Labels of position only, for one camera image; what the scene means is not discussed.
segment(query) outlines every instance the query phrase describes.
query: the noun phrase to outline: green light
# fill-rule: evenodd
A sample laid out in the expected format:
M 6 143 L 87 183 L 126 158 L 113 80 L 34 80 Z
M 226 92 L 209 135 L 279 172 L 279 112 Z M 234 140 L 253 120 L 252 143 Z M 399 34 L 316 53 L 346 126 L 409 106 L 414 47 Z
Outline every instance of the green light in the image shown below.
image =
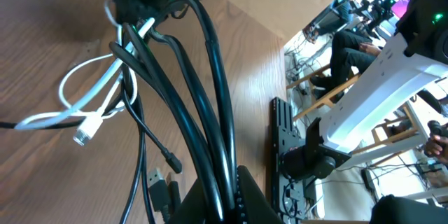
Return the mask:
M 441 14 L 441 13 L 435 14 L 433 24 L 435 24 L 436 22 L 439 22 L 439 20 L 442 18 L 443 18 L 443 14 Z

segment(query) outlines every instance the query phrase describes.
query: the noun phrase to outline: floor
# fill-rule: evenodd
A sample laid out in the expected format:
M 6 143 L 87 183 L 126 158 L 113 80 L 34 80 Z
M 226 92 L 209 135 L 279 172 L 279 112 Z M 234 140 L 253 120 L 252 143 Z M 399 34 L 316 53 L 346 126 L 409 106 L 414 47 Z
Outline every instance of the floor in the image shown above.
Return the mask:
M 74 65 L 109 53 L 115 30 L 106 19 L 105 0 L 0 0 L 0 120 L 17 122 L 34 113 L 58 111 L 61 78 Z M 270 163 L 270 102 L 286 98 L 283 42 L 227 0 L 204 6 L 220 41 L 234 111 L 237 162 L 245 165 L 263 192 Z M 214 82 L 204 35 L 193 11 L 168 19 L 159 32 L 179 39 L 216 107 Z M 173 52 L 150 43 L 193 118 L 195 105 Z M 80 70 L 65 90 L 78 100 L 110 66 L 111 60 Z M 183 163 L 181 195 L 197 178 L 188 148 L 171 111 L 139 79 L 146 123 Z M 97 108 L 101 92 L 86 109 Z M 75 129 L 16 132 L 0 130 L 0 223 L 118 223 L 129 195 L 137 161 L 138 132 L 127 113 L 107 120 L 91 142 L 72 140 Z M 159 150 L 147 141 L 148 169 L 171 171 Z M 160 215 L 156 221 L 162 222 Z M 145 223 L 140 188 L 128 223 Z
M 329 63 L 331 57 L 331 39 L 330 35 L 320 36 L 316 44 L 305 41 L 302 32 L 296 35 L 285 46 L 285 69 L 287 83 L 292 83 L 297 79 L 312 73 Z M 309 87 L 304 83 L 299 88 L 288 90 L 288 101 L 293 106 L 293 114 L 297 114 L 302 108 L 307 108 L 311 104 Z M 308 114 L 308 118 L 302 118 L 296 121 L 295 126 L 301 136 L 305 136 L 305 129 L 308 124 L 316 117 L 322 116 L 329 111 L 327 106 L 318 108 Z M 388 119 L 394 119 L 395 115 L 388 115 Z M 361 141 L 360 147 L 374 143 L 371 134 Z M 404 162 L 412 164 L 417 161 L 416 155 L 412 151 L 407 151 L 400 155 Z M 384 165 L 401 165 L 399 157 L 393 158 Z M 350 220 L 350 221 L 368 221 L 370 220 L 372 207 L 375 205 L 372 195 L 365 189 L 360 175 L 360 168 L 354 167 L 346 171 L 334 171 L 328 178 L 322 181 L 323 206 L 318 204 L 317 216 L 315 218 L 324 218 L 327 220 Z M 380 176 L 377 180 L 378 196 L 394 194 L 404 196 L 411 193 L 421 192 L 424 185 L 413 173 L 415 169 L 375 169 L 373 172 Z

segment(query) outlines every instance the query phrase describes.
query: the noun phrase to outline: wooden chair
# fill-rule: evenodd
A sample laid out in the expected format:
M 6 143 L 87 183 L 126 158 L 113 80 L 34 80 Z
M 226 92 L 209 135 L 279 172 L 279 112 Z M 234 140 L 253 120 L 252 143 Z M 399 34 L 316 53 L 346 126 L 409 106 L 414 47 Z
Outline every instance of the wooden chair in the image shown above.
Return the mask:
M 293 83 L 291 83 L 290 85 L 286 86 L 286 89 L 290 89 L 290 88 L 294 88 L 295 86 L 301 84 L 304 81 L 308 81 L 309 82 L 309 86 L 310 86 L 310 90 L 312 92 L 312 90 L 314 89 L 314 85 L 311 83 L 311 81 L 309 81 L 309 79 L 312 76 L 320 76 L 320 77 L 324 77 L 323 72 L 327 69 L 330 68 L 330 64 L 325 65 L 324 67 L 320 68 L 319 70 L 308 74 L 307 76 L 301 78 L 300 80 L 297 80 Z M 320 107 L 322 107 L 323 105 L 327 105 L 330 108 L 332 108 L 334 106 L 333 102 L 331 101 L 331 99 L 339 94 L 341 91 L 345 90 L 346 88 L 349 88 L 350 86 L 352 86 L 356 81 L 358 81 L 359 79 L 359 74 L 354 75 L 352 71 L 350 71 L 350 75 L 349 75 L 349 80 L 346 81 L 345 83 L 337 86 L 336 88 L 334 88 L 333 90 L 329 91 L 328 94 L 324 95 L 322 98 L 320 98 L 319 100 L 316 101 L 316 98 L 314 97 L 314 95 L 311 94 L 311 106 L 309 108 L 304 109 L 301 113 L 299 113 L 298 115 L 294 116 L 293 120 L 296 121 L 299 118 L 305 116 L 306 114 L 308 114 L 309 112 L 313 111 L 314 109 L 318 109 Z
M 403 139 L 407 139 L 407 138 L 412 137 L 413 135 L 415 135 L 418 132 L 417 124 L 414 121 L 413 117 L 411 116 L 410 109 L 407 107 L 407 105 L 403 104 L 402 107 L 403 107 L 403 110 L 405 111 L 406 116 L 403 116 L 403 117 L 397 118 L 395 120 L 387 121 L 387 122 L 384 122 L 382 124 L 377 125 L 374 129 L 372 129 L 372 135 L 373 135 L 373 139 L 374 139 L 374 144 L 371 144 L 371 145 L 366 146 L 364 148 L 360 148 L 358 150 L 354 150 L 352 152 L 352 154 L 362 153 L 363 151 L 370 150 L 371 148 L 380 146 L 382 144 L 392 144 L 392 143 L 395 143 L 397 141 L 401 141 Z M 409 119 L 411 121 L 412 127 L 410 129 L 404 131 L 404 132 L 401 132 L 401 133 L 398 133 L 398 134 L 392 136 L 390 134 L 389 130 L 387 129 L 387 126 L 391 125 L 393 123 L 402 122 L 402 121 L 407 120 L 407 119 Z M 385 139 L 383 141 L 379 140 L 378 133 L 377 133 L 377 128 L 382 128 L 385 131 L 387 139 Z M 382 160 L 372 164 L 372 166 L 376 167 L 376 166 L 384 163 L 385 161 L 388 161 L 388 160 L 390 160 L 390 159 L 392 159 L 394 157 L 399 156 L 402 153 L 405 153 L 406 151 L 408 151 L 408 150 L 402 150 L 402 151 L 399 151 L 399 152 L 394 153 L 392 155 L 389 155 L 389 156 L 383 158 Z

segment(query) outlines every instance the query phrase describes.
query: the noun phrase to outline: white floor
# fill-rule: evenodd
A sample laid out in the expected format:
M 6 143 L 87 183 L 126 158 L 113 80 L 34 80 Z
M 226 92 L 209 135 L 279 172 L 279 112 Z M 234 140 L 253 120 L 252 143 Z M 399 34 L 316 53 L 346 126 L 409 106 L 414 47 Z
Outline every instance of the white floor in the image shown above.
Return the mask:
M 286 78 L 287 83 L 310 74 L 330 62 L 331 57 L 331 37 L 320 36 L 315 45 L 304 42 L 304 36 L 300 32 L 295 38 L 291 40 L 285 47 L 285 52 L 294 50 L 295 54 L 288 54 L 285 56 L 286 64 Z M 302 67 L 300 72 L 294 69 L 294 62 L 306 62 L 308 65 Z M 293 107 L 293 114 L 298 114 L 302 108 L 307 108 L 311 105 L 311 97 L 309 95 L 309 87 L 304 83 L 300 85 L 301 89 L 306 90 L 307 94 L 302 95 L 297 88 L 288 90 L 288 102 Z M 316 117 L 327 113 L 329 108 L 323 106 L 308 114 L 308 118 L 302 118 L 295 123 L 300 136 L 305 137 L 305 129 Z M 360 146 L 373 144 L 374 140 L 371 134 L 368 139 L 364 139 Z M 412 164 L 417 161 L 412 151 L 408 151 L 400 155 L 400 157 L 407 163 Z M 397 157 L 389 160 L 384 165 L 401 165 L 402 161 Z M 421 192 L 424 186 L 417 176 L 407 168 L 398 169 L 396 171 L 384 174 L 389 170 L 376 169 L 374 173 L 380 176 L 375 183 L 379 185 L 377 194 L 396 196 L 408 195 L 411 193 Z M 326 220 L 350 220 L 350 221 L 369 221 L 371 217 L 372 207 L 375 205 L 373 197 L 365 189 L 360 175 L 360 169 L 354 167 L 346 171 L 334 171 L 328 178 L 322 181 L 323 187 L 323 205 L 325 213 L 318 205 L 318 216 L 314 218 L 324 218 Z

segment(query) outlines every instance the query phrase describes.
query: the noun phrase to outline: black usb connector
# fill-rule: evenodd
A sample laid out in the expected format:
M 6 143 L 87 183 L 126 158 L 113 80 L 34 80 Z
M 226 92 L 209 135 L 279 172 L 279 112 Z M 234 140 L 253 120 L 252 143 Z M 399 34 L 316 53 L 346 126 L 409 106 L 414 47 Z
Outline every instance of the black usb connector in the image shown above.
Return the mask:
M 158 168 L 148 173 L 149 195 L 153 203 L 154 211 L 162 213 L 165 223 L 169 220 L 169 208 L 171 206 L 171 197 L 169 196 L 167 182 Z

